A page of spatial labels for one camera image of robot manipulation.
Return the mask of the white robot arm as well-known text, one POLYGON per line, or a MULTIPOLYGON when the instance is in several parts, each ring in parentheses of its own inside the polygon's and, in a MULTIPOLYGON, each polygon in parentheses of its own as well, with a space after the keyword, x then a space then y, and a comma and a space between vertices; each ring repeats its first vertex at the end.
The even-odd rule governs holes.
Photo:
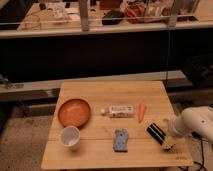
POLYGON ((168 134, 163 149, 170 150, 176 141, 196 132, 213 144, 213 108, 210 106, 188 107, 180 115, 167 121, 168 134))

